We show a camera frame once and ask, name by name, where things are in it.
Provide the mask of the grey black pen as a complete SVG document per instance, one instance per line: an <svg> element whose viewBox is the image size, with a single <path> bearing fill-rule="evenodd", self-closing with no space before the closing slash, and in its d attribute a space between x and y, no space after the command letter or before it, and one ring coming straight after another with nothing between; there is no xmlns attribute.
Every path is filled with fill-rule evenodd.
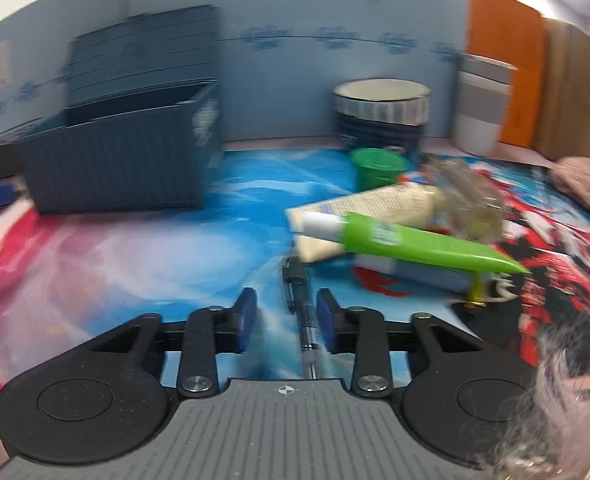
<svg viewBox="0 0 590 480"><path fill-rule="evenodd" d="M317 380L324 376L319 324L313 311L306 265L293 249L282 263L286 307L296 318L302 376Z"/></svg>

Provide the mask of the green white-capped tube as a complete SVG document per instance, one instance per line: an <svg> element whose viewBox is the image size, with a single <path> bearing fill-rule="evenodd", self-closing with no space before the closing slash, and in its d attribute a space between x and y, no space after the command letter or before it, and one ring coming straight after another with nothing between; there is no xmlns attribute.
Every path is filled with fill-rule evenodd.
<svg viewBox="0 0 590 480"><path fill-rule="evenodd" d="M306 211L301 234L337 243L348 254L379 256L442 268L506 274L529 270L503 252L470 240L347 212Z"/></svg>

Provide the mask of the cream lotion tube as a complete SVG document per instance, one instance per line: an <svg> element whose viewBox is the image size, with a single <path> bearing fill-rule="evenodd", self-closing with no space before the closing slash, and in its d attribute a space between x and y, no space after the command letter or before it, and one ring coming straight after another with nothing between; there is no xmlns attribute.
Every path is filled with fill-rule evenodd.
<svg viewBox="0 0 590 480"><path fill-rule="evenodd" d="M444 194L436 186L406 182L289 208L285 215L289 229L294 233L299 257L304 263L315 263L342 255L344 250L338 243L302 235L301 220L305 212L336 216L354 212L380 221L425 229L434 224L446 205Z"/></svg>

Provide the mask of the green round jar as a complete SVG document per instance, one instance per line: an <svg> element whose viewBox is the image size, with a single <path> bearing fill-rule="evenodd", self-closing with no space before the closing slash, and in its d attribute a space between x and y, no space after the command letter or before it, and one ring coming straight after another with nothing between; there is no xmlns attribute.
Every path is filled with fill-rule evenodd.
<svg viewBox="0 0 590 480"><path fill-rule="evenodd" d="M394 185L408 168L405 157L383 148L357 148L350 154L360 192Z"/></svg>

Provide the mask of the clear glass perfume bottle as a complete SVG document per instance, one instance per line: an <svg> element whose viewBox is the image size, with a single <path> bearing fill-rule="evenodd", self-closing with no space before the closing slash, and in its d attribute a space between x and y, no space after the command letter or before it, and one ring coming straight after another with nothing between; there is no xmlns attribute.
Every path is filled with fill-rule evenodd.
<svg viewBox="0 0 590 480"><path fill-rule="evenodd" d="M444 196L444 213L454 235L482 244L502 240L503 195L488 178L460 158L426 155L422 169L428 182Z"/></svg>

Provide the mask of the navy white ceramic bowl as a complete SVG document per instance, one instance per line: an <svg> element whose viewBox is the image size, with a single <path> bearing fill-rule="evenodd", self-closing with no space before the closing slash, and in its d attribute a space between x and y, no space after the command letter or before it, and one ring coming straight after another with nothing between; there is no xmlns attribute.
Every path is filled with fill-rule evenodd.
<svg viewBox="0 0 590 480"><path fill-rule="evenodd" d="M429 123L426 84L397 78L360 79L333 89L335 131L350 150L415 152Z"/></svg>

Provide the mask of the colourful anime desk mat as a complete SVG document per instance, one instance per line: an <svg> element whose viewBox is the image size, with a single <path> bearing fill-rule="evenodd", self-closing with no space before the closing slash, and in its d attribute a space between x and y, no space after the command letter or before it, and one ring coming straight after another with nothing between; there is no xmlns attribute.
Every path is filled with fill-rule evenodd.
<svg viewBox="0 0 590 480"><path fill-rule="evenodd" d="M225 157L204 210L10 213L0 249L0 479L515 479L493 468L547 348L590 402L590 216L545 169L467 157L508 206L494 274L353 255L306 266L338 352L302 376L285 211L353 191L336 151ZM232 307L255 289L245 352ZM590 439L590 418L574 435ZM590 468L584 472L590 479Z"/></svg>

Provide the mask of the blue ribbed storage box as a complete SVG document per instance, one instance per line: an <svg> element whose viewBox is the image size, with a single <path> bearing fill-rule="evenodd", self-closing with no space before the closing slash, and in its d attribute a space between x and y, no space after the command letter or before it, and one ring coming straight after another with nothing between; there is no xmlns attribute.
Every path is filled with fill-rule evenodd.
<svg viewBox="0 0 590 480"><path fill-rule="evenodd" d="M67 103L17 147L40 214L200 209L221 162L220 15L142 14L77 37Z"/></svg>

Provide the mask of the grey white travel cup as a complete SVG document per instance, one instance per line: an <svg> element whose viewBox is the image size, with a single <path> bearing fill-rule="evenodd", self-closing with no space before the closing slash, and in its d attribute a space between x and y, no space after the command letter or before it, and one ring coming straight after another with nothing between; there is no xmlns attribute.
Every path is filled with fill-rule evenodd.
<svg viewBox="0 0 590 480"><path fill-rule="evenodd" d="M486 156L498 144L508 114L516 67L465 53L458 65L452 141L462 152Z"/></svg>

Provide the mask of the light blue foam board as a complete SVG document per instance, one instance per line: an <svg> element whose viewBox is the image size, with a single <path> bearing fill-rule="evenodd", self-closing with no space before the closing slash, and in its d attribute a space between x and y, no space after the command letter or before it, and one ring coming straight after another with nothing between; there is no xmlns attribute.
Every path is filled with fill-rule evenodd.
<svg viewBox="0 0 590 480"><path fill-rule="evenodd" d="M336 84L426 84L430 136L450 128L468 0L37 0L0 21L10 80L0 136L56 114L74 38L138 14L211 4L220 13L220 117L226 140L326 136Z"/></svg>

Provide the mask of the pink knitted cloth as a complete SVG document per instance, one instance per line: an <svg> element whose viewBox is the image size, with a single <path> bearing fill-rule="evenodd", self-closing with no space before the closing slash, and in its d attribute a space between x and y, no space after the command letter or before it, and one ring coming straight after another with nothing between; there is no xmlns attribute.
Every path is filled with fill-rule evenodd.
<svg viewBox="0 0 590 480"><path fill-rule="evenodd" d="M551 169L553 185L590 211L590 158L564 157Z"/></svg>

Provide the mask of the brown cardboard box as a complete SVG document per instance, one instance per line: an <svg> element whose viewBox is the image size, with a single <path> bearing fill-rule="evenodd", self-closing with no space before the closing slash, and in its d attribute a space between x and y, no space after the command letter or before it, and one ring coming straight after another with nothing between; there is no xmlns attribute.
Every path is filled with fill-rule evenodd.
<svg viewBox="0 0 590 480"><path fill-rule="evenodd" d="M546 57L534 149L559 160L590 158L590 35L547 20Z"/></svg>

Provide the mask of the orange box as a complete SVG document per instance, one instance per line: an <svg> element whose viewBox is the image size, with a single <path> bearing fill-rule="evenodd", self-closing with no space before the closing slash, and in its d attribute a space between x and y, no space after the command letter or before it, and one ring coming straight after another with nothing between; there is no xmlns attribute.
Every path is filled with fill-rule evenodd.
<svg viewBox="0 0 590 480"><path fill-rule="evenodd" d="M466 51L515 67L511 104L500 141L530 148L543 88L543 16L517 0L468 0Z"/></svg>

